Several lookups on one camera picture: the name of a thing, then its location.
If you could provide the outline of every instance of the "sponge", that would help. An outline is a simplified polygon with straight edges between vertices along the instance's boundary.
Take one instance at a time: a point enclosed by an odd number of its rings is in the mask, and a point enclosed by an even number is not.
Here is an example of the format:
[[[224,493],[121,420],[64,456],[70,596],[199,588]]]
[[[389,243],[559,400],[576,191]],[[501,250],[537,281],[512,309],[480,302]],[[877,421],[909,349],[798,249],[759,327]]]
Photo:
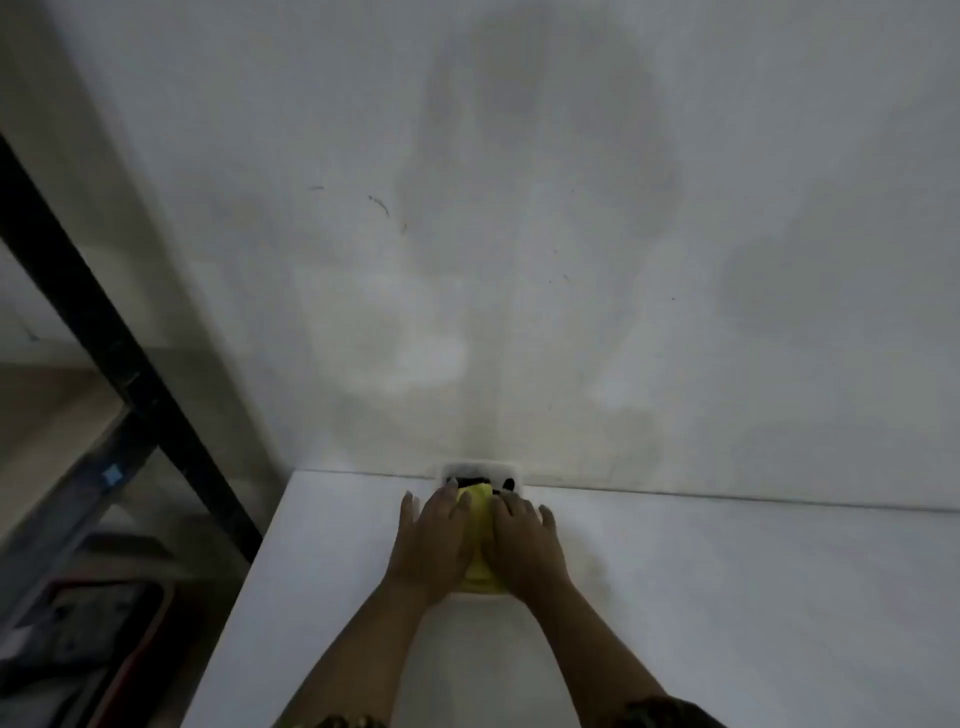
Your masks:
[[[469,594],[499,595],[507,593],[503,584],[491,571],[480,550],[484,539],[493,536],[493,518],[490,510],[490,499],[493,497],[493,486],[490,483],[476,483],[457,491],[457,500],[470,494],[470,516],[468,523],[468,538],[473,546],[473,558],[464,574],[464,580],[457,587],[458,592]]]

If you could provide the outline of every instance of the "forearm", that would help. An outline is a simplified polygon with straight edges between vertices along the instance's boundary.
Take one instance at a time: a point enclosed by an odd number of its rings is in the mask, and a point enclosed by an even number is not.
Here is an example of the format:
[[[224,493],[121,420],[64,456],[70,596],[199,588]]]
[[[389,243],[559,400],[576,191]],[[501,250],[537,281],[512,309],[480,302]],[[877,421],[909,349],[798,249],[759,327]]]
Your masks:
[[[527,606],[550,643],[584,728],[609,724],[627,703],[666,695],[572,584],[540,590]]]
[[[278,728],[312,728],[331,715],[387,723],[425,609],[409,590],[380,584],[303,681]]]

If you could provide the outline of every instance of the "black shelf post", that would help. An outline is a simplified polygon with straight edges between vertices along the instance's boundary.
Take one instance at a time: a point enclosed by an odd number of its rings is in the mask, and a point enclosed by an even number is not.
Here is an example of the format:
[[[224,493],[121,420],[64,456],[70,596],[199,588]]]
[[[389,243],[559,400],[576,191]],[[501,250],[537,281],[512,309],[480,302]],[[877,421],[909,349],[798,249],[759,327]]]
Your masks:
[[[251,562],[261,542],[256,525],[3,137],[0,237]]]

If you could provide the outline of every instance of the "wall mark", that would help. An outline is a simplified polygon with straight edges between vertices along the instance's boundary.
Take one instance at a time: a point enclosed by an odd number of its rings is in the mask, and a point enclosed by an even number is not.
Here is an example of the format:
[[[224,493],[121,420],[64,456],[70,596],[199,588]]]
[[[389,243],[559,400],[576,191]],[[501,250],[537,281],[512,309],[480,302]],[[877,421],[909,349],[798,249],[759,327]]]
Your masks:
[[[383,207],[383,211],[387,213],[387,217],[388,218],[390,217],[390,210],[387,209],[387,206],[383,204],[382,200],[378,200],[373,195],[367,195],[367,199],[370,200],[372,203],[377,203],[378,205]]]

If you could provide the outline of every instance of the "hand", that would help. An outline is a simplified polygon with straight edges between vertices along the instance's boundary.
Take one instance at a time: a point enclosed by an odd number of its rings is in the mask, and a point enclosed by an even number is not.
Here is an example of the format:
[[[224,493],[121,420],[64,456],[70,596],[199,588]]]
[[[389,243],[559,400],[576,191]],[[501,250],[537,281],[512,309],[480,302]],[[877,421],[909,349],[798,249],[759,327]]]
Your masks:
[[[533,503],[502,491],[491,500],[493,538],[481,545],[484,558],[510,593],[530,601],[550,589],[570,583],[557,522],[545,505],[543,523]]]
[[[470,496],[457,500],[457,486],[444,485],[414,518],[414,498],[400,502],[400,525],[384,584],[409,592],[422,605],[436,604],[463,580],[473,555],[467,522]]]

